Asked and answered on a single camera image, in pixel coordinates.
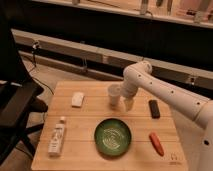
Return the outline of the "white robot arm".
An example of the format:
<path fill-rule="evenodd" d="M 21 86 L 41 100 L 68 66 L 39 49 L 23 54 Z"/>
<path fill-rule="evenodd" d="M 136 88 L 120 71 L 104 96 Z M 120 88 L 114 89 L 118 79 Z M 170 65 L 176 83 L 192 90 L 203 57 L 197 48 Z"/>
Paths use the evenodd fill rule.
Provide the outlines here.
<path fill-rule="evenodd" d="M 148 61 L 127 66 L 123 71 L 121 95 L 133 99 L 138 89 L 143 88 L 203 128 L 197 171 L 213 171 L 213 100 L 157 79 L 151 73 L 152 65 Z"/>

